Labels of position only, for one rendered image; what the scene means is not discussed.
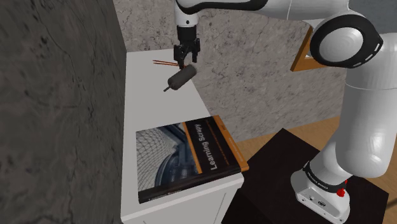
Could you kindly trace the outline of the brown chopsticks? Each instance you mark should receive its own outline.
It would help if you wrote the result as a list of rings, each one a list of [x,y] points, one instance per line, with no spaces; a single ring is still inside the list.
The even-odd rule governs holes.
[[[160,64],[160,65],[167,65],[167,66],[177,66],[179,67],[178,63],[175,62],[167,62],[167,61],[162,61],[162,60],[153,60],[154,64]]]

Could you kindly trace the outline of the white cabinet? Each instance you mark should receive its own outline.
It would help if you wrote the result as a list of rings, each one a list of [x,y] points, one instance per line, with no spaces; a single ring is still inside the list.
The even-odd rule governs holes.
[[[138,201],[136,132],[210,115],[192,82],[177,91],[166,90],[167,80],[179,68],[154,60],[171,62],[173,51],[129,52],[126,57],[121,220],[123,224],[221,224],[244,182],[241,173],[143,204]]]

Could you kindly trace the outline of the dark robot stand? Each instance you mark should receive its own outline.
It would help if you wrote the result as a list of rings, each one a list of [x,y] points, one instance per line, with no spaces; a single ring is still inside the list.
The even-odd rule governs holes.
[[[290,177],[318,150],[281,129],[249,161],[221,224],[331,224],[298,202]],[[389,194],[366,179],[347,182],[351,212],[344,224],[382,224]]]

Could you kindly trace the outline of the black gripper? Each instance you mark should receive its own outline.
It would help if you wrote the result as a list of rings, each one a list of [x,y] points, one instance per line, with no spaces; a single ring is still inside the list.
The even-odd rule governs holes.
[[[200,52],[200,39],[197,37],[197,26],[181,27],[177,26],[179,45],[174,45],[174,60],[180,69],[185,67],[186,52],[192,52],[192,62],[197,63]]]

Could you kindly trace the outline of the orange wooden frame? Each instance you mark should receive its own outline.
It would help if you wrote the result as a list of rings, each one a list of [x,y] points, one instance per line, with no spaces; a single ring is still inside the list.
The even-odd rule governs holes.
[[[308,56],[309,46],[310,46],[310,38],[313,33],[313,28],[309,27],[302,44],[299,48],[299,51],[291,65],[290,71],[305,71],[311,69],[319,69],[325,67],[324,65],[318,63],[311,56]]]

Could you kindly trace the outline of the dark grey rolling pin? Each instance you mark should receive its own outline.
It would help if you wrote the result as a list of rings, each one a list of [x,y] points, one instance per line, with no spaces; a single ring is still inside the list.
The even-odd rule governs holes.
[[[164,92],[168,91],[168,89],[173,89],[173,90],[180,89],[196,74],[197,74],[197,69],[191,64],[187,65],[185,68],[181,69],[167,80],[168,87],[164,89]]]

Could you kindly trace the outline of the black and orange book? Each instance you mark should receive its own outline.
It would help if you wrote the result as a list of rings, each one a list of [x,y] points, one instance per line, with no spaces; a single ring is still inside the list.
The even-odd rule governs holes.
[[[136,132],[139,203],[249,170],[218,115]]]

